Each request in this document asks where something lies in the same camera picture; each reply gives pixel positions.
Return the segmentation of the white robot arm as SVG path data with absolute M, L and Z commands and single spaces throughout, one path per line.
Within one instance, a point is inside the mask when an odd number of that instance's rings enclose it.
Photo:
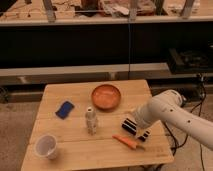
M 144 105 L 136 107 L 132 115 L 141 129 L 147 129 L 161 120 L 213 150 L 213 122 L 184 110 L 182 103 L 183 98 L 177 91 L 166 90 L 151 97 Z

